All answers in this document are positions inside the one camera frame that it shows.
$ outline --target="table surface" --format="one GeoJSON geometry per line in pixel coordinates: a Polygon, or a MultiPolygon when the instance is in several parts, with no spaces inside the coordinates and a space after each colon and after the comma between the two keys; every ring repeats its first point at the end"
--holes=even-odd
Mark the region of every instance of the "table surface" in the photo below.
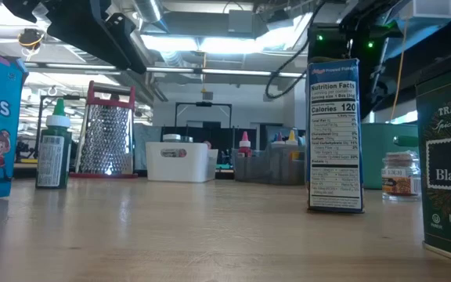
{"type": "Polygon", "coordinates": [[[419,202],[307,213],[303,187],[216,180],[17,180],[0,199],[0,281],[450,281],[419,202]]]}

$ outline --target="box grater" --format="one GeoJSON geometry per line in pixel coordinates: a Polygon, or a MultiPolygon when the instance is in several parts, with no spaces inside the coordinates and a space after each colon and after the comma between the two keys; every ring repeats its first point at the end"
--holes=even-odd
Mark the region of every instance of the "box grater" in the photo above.
{"type": "Polygon", "coordinates": [[[90,81],[75,176],[133,176],[134,109],[134,87],[90,81]],[[96,93],[108,93],[110,99],[96,97],[96,93]],[[129,101],[121,102],[119,96],[129,96],[129,101]]]}

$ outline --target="spice jar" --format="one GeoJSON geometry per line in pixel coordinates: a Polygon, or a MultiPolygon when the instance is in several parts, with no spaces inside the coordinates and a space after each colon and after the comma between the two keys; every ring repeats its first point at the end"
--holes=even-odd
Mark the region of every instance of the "spice jar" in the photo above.
{"type": "Polygon", "coordinates": [[[382,161],[382,198],[393,201],[420,200],[420,166],[417,153],[387,153],[382,161]]]}

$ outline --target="white plastic bin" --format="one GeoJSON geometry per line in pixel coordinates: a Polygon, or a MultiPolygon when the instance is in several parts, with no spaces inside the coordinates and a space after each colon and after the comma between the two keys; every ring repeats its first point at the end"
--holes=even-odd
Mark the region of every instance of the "white plastic bin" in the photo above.
{"type": "Polygon", "coordinates": [[[218,150],[204,143],[146,144],[147,178],[150,181],[203,183],[215,179],[218,150]]]}

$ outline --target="snap crackle pop character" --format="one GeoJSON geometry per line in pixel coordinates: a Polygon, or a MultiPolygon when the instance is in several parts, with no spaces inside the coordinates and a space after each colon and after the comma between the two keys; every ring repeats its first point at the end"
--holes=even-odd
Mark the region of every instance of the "snap crackle pop character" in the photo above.
{"type": "Polygon", "coordinates": [[[5,129],[0,131],[0,171],[3,170],[3,178],[0,181],[11,181],[11,178],[6,175],[5,154],[9,152],[11,146],[9,141],[9,132],[5,129]]]}

